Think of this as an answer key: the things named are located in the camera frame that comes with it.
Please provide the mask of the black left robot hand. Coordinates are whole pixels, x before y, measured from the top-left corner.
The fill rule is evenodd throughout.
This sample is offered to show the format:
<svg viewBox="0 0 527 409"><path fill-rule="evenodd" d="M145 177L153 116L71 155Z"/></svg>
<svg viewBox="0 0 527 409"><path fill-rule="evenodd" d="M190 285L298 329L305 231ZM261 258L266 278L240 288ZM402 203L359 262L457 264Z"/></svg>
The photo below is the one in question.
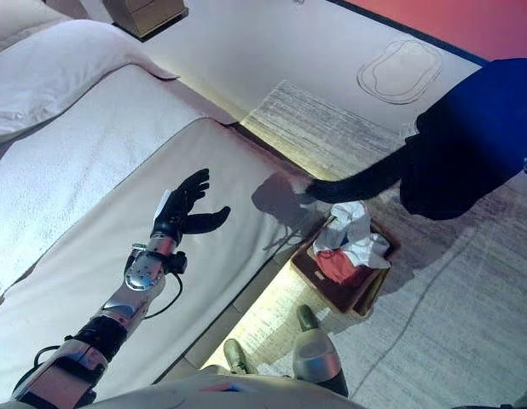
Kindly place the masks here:
<svg viewBox="0 0 527 409"><path fill-rule="evenodd" d="M220 228L229 217L228 206L215 213L192 214L195 202L206 196L209 180L210 171L201 169L171 192L153 222L151 236L160 233L179 245L185 234L209 233Z"/></svg>

